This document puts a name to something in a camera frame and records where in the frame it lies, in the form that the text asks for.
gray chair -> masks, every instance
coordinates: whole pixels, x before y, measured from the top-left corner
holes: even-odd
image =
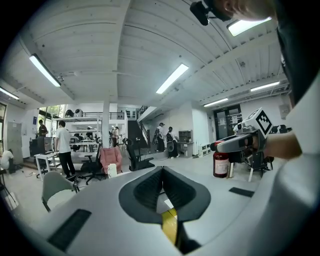
[[[63,190],[74,190],[78,193],[79,188],[76,184],[67,180],[56,171],[49,171],[44,175],[42,185],[42,203],[48,212],[51,211],[48,206],[49,199],[56,193]]]

column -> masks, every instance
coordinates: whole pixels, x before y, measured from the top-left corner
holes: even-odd
[[[110,148],[109,143],[109,109],[110,101],[109,95],[106,96],[103,102],[103,115],[102,115],[102,146],[104,148]]]

black pants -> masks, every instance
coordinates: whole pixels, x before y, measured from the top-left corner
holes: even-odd
[[[158,137],[158,148],[157,149],[159,152],[165,151],[165,143],[164,143],[163,138]]]
[[[59,153],[59,159],[60,159],[60,163],[62,166],[62,169],[64,171],[64,174],[69,177],[70,176],[70,172],[72,175],[76,174],[76,170],[74,167],[74,164],[72,163],[72,159],[71,159],[71,152],[66,152],[66,153]]]
[[[8,169],[9,173],[15,173],[16,172],[16,168],[15,168],[15,164],[14,164],[14,159],[10,158],[9,159],[9,169]]]
[[[112,145],[115,148],[118,144],[117,144],[117,138],[112,138]]]

person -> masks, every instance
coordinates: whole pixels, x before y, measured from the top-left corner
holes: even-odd
[[[164,138],[165,138],[165,135],[164,135],[164,123],[161,122],[159,124],[159,126],[157,127],[157,139],[158,139],[158,146],[157,146],[157,151],[159,152],[165,152],[166,149],[165,149],[165,142],[164,142]]]
[[[118,136],[118,129],[119,127],[116,126],[114,127],[114,129],[112,130],[112,145],[115,148],[118,144],[117,144],[117,139],[119,138]]]
[[[1,167],[5,170],[8,170],[10,174],[15,172],[14,155],[11,149],[5,150],[3,152]]]
[[[92,132],[89,132],[89,131],[85,134],[85,136],[90,138],[90,140],[93,140],[93,138],[94,138],[94,134]],[[89,151],[90,152],[94,151],[94,146],[93,145],[89,145]]]
[[[42,119],[39,120],[39,125],[39,137],[46,137],[46,135],[48,134],[48,130],[47,127],[44,125],[44,121],[42,121]]]
[[[316,78],[320,67],[318,43],[310,39],[310,35],[317,30],[315,28],[318,24],[317,16],[303,12],[301,4],[288,0],[204,1],[213,14],[222,21],[231,18],[259,21],[268,17],[277,21],[277,35],[282,53],[281,64],[289,80],[294,103],[297,104]],[[253,137],[252,146],[258,148],[257,137]],[[287,160],[302,153],[294,131],[269,134],[263,152],[265,156]]]
[[[168,152],[169,158],[171,159],[178,158],[180,156],[180,154],[178,153],[178,145],[177,145],[177,142],[179,140],[176,134],[173,132],[173,128],[171,126],[169,127],[169,131],[166,134],[166,141],[173,142],[173,151]]]
[[[59,152],[59,159],[66,178],[69,179],[76,174],[74,164],[71,159],[70,148],[70,134],[65,129],[66,123],[64,121],[59,122],[59,128],[55,133],[56,150]]]

ceiling light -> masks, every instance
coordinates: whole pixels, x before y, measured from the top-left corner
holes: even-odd
[[[227,101],[227,100],[228,100],[228,98],[223,98],[223,99],[220,99],[220,100],[211,102],[211,103],[209,103],[209,104],[206,104],[206,105],[204,105],[204,107],[209,107],[209,106],[211,106],[211,105],[214,105],[214,104],[217,104],[217,103],[220,103],[220,102],[225,102],[225,101]]]
[[[188,70],[189,67],[181,64],[170,76],[169,78],[160,86],[156,91],[157,94],[162,94],[170,85],[173,84],[184,72]]]
[[[264,89],[264,88],[267,88],[267,87],[271,87],[271,86],[277,86],[278,84],[280,84],[280,81],[268,83],[266,85],[262,85],[262,86],[259,86],[259,87],[256,87],[256,88],[252,88],[251,92],[254,92],[254,91],[257,91],[257,90],[260,90],[260,89]]]
[[[12,94],[11,92],[8,92],[6,89],[3,89],[2,87],[0,87],[0,92],[3,92],[4,94],[9,95],[11,98],[14,98],[15,100],[19,100],[19,97]]]
[[[36,66],[36,68],[55,86],[60,87],[61,84],[58,80],[49,72],[45,65],[41,62],[36,54],[32,54],[29,57],[30,61]]]
[[[235,37],[241,34],[242,32],[245,32],[261,23],[264,23],[270,20],[271,20],[270,17],[264,20],[258,20],[258,21],[237,20],[235,22],[232,22],[226,27],[231,32],[231,34]]]

